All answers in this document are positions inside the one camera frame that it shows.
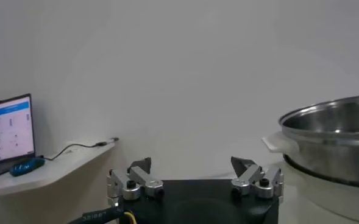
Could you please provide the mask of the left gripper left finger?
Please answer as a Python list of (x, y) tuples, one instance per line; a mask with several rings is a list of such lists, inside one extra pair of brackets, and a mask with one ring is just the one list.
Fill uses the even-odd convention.
[(119, 201), (137, 201), (142, 197), (161, 200), (164, 183), (151, 175), (150, 157), (134, 161), (126, 171), (111, 169), (107, 174), (107, 203), (118, 206)]

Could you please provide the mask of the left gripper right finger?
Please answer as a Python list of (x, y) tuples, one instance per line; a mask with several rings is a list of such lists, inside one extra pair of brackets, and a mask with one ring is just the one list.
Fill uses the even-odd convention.
[(284, 174), (279, 167), (266, 170), (253, 160), (232, 156), (231, 165), (236, 178), (231, 180), (232, 197), (240, 200), (249, 194), (264, 200), (273, 197), (283, 199)]

